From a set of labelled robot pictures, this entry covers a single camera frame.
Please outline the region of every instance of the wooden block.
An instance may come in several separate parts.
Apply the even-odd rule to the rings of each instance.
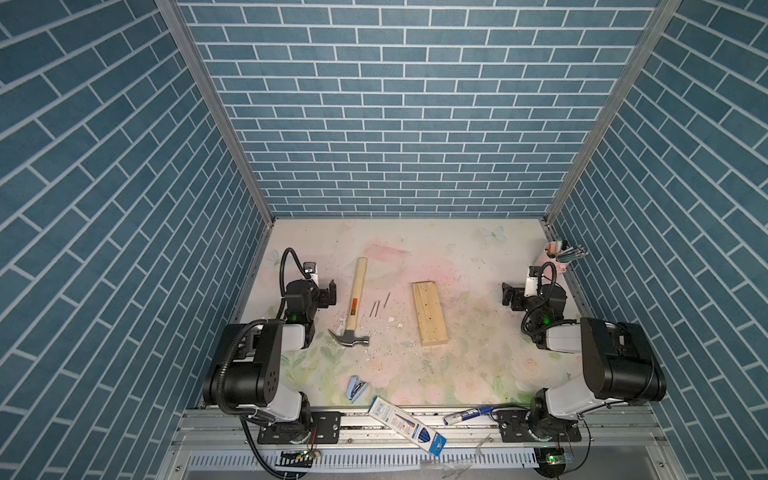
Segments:
[[[413,300],[416,303],[416,317],[419,320],[422,346],[448,343],[448,332],[445,330],[435,282],[414,283]]]

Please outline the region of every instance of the ventilation grille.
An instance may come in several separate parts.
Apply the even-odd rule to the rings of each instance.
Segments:
[[[276,458],[283,450],[265,451],[262,455],[269,465],[274,466]],[[418,470],[422,461],[460,462],[472,458],[475,449],[445,449],[439,458],[427,452],[417,452],[413,449],[320,449],[323,457],[315,461],[311,468],[313,473],[343,473],[343,472],[391,472],[402,470]],[[534,449],[522,447],[504,447],[486,449],[486,452],[475,459],[473,468],[533,468],[535,462]],[[212,450],[197,451],[190,456],[188,470],[191,471],[248,471],[259,468],[256,459],[250,452],[242,450]],[[278,469],[286,471],[305,472],[302,468]]]

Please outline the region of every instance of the claw hammer head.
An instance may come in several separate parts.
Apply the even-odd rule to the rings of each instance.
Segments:
[[[355,346],[357,344],[362,344],[365,346],[368,346],[370,343],[370,337],[368,336],[355,336],[355,330],[344,330],[344,334],[342,335],[336,335],[334,332],[332,332],[330,329],[328,330],[328,333],[331,334],[331,336],[336,339],[336,341],[343,346]]]

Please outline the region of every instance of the mounting plate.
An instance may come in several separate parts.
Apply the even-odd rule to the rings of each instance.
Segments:
[[[528,414],[525,410],[497,410],[494,413],[498,418],[498,430],[502,434],[502,442],[504,443],[551,441],[533,436],[525,420],[525,416]],[[566,432],[560,434],[562,443],[581,441],[581,433],[576,425],[568,428]]]
[[[341,428],[341,412],[312,412],[310,431],[317,427],[315,443],[328,445],[339,443],[339,429]],[[258,443],[261,445],[290,445],[289,439],[293,432],[285,431],[279,423],[275,423],[265,429],[261,429]]]

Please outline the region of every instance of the hammer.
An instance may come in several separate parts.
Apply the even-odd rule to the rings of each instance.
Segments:
[[[352,284],[352,304],[349,307],[349,315],[346,317],[346,329],[343,335],[336,335],[330,329],[328,333],[340,345],[355,346],[358,343],[363,345],[369,344],[369,337],[367,336],[355,336],[355,328],[357,328],[357,313],[360,308],[360,297],[362,296],[362,281],[366,278],[366,267],[368,266],[368,259],[360,257],[357,259],[357,265],[355,267],[355,282]]]

